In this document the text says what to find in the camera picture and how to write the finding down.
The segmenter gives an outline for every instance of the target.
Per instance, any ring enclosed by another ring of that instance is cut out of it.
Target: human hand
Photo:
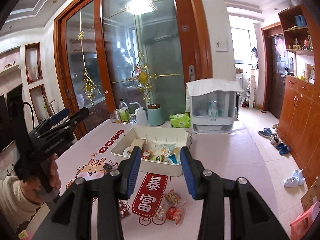
[[[51,187],[60,189],[61,188],[61,180],[59,179],[58,174],[58,165],[54,160],[55,155],[51,156],[51,162],[49,165],[49,184]],[[31,203],[38,204],[42,202],[42,199],[38,196],[36,190],[40,190],[40,180],[37,177],[31,177],[27,180],[27,182],[20,181],[20,188],[23,195],[29,200]]]

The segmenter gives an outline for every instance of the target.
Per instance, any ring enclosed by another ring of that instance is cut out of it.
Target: cartoon dog print
[[[106,158],[102,158],[100,161],[91,159],[89,163],[86,163],[78,170],[76,178],[82,177],[85,180],[102,178],[104,174],[110,172],[114,168],[113,163],[105,163],[105,160]],[[74,179],[69,181],[66,185],[66,189],[68,189],[74,181]]]

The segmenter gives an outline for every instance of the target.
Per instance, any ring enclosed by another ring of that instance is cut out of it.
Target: television
[[[14,140],[4,95],[0,96],[0,153]]]

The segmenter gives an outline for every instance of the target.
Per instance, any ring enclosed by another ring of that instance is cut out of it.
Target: white plastic tray
[[[111,150],[118,163],[129,158],[129,156],[124,156],[123,152],[125,148],[130,147],[135,138],[149,139],[158,144],[175,143],[177,147],[183,147],[187,145],[188,132],[182,128],[135,126]],[[173,164],[151,160],[141,160],[139,171],[172,177],[182,175],[180,163]]]

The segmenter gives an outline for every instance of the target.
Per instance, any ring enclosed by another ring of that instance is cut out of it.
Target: white sleeve
[[[0,181],[0,208],[14,231],[21,223],[29,221],[41,205],[26,199],[17,176],[7,176],[4,181]]]

